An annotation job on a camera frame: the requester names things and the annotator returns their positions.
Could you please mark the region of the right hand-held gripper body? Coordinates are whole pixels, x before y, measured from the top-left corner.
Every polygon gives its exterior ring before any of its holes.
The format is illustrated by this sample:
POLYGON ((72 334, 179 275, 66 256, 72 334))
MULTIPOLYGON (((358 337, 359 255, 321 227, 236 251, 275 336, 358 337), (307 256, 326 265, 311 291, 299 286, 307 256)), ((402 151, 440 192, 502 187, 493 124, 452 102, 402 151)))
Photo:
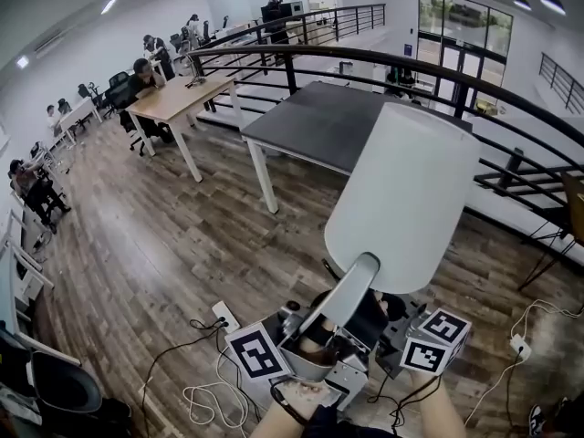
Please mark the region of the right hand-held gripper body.
POLYGON ((399 321, 392 321, 380 337, 377 364, 395 379, 402 370, 439 376, 460 352, 471 322, 437 308, 418 307, 399 321))

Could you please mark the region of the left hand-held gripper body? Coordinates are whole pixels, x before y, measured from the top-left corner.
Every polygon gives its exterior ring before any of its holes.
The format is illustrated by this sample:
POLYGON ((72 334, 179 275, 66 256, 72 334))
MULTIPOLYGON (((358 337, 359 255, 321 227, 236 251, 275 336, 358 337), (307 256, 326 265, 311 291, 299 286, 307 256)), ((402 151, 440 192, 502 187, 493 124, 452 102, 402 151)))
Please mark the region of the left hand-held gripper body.
POLYGON ((324 381, 342 411, 369 381, 367 351, 339 328, 332 333, 324 352, 301 352, 302 336, 297 331, 310 313, 299 304, 286 304, 276 313, 227 335, 225 341, 249 381, 324 381))

